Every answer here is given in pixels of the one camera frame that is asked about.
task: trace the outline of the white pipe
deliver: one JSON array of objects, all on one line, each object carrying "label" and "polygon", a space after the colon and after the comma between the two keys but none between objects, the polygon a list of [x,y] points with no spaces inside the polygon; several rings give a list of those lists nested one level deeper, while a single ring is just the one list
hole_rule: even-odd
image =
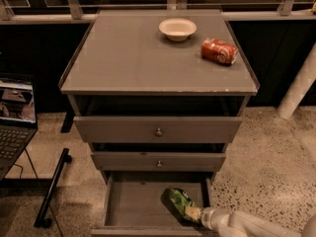
[{"label": "white pipe", "polygon": [[316,43],[309,52],[304,64],[289,87],[286,95],[279,104],[276,112],[288,119],[316,80]]}]

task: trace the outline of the speckled floor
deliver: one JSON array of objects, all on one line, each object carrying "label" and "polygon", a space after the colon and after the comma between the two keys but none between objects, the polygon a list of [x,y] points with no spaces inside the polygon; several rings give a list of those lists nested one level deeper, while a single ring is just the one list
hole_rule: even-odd
[{"label": "speckled floor", "polygon": [[[28,147],[40,178],[52,176],[63,148],[65,164],[50,208],[63,236],[90,236],[101,225],[106,186],[75,128],[60,133],[65,114],[42,114],[39,131]],[[27,156],[17,162],[23,178],[34,176]],[[7,178],[18,178],[14,167]],[[284,120],[274,108],[247,108],[227,158],[216,174],[213,202],[243,210],[301,232],[316,214],[316,107],[300,107]],[[42,197],[1,194],[0,236],[62,236],[52,220],[48,229],[34,228]],[[47,217],[53,218],[51,211]]]}]

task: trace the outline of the drawer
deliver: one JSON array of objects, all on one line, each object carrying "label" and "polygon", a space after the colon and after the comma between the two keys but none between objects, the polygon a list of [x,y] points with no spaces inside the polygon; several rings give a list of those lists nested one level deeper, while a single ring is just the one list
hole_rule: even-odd
[{"label": "drawer", "polygon": [[224,153],[186,152],[94,152],[93,162],[105,171],[192,171],[217,172],[224,163]]},{"label": "drawer", "polygon": [[111,172],[105,195],[104,225],[92,236],[217,235],[183,219],[166,189],[186,191],[198,206],[211,205],[211,173]]},{"label": "drawer", "polygon": [[215,117],[75,117],[85,142],[226,143],[241,118]]}]

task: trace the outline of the laptop screen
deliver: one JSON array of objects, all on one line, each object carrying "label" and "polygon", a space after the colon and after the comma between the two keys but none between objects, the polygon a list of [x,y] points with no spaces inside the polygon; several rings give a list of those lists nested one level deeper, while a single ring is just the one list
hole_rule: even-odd
[{"label": "laptop screen", "polygon": [[0,122],[36,123],[31,82],[0,78]]}]

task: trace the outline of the soda can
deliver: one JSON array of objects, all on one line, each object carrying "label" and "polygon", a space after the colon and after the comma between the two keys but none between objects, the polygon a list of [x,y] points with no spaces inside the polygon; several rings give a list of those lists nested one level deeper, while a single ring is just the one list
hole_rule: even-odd
[{"label": "soda can", "polygon": [[223,64],[233,64],[237,53],[237,46],[219,39],[206,39],[200,51],[202,57]]}]

